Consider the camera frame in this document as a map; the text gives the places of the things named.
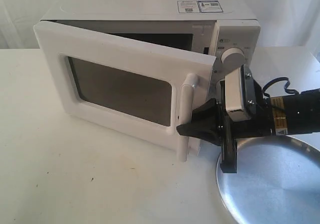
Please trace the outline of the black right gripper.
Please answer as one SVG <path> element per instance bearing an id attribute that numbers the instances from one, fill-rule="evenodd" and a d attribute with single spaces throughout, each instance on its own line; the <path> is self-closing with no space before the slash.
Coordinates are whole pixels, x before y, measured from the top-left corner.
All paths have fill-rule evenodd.
<path id="1" fill-rule="evenodd" d="M 237 173 L 237 140 L 270 136 L 270 108 L 266 106 L 261 86 L 253 80 L 244 86 L 244 93 L 254 99 L 255 114 L 245 121 L 234 122 L 226 113 L 225 99 L 211 98 L 192 112 L 192 122 L 176 127 L 179 135 L 197 138 L 221 147 L 223 173 Z"/>

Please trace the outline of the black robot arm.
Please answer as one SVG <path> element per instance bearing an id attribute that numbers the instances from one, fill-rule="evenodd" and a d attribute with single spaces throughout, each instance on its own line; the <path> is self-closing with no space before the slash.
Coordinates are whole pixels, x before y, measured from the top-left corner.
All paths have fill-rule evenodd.
<path id="1" fill-rule="evenodd" d="M 319 132 L 320 91 L 299 93 L 288 89 L 285 96 L 271 97 L 266 89 L 285 80 L 276 78 L 264 87 L 254 82 L 256 113 L 249 120 L 234 122 L 226 112 L 226 98 L 212 98 L 192 112 L 190 122 L 177 126 L 181 136 L 194 137 L 221 147 L 220 168 L 223 173 L 237 172 L 237 140 L 277 135 Z"/>

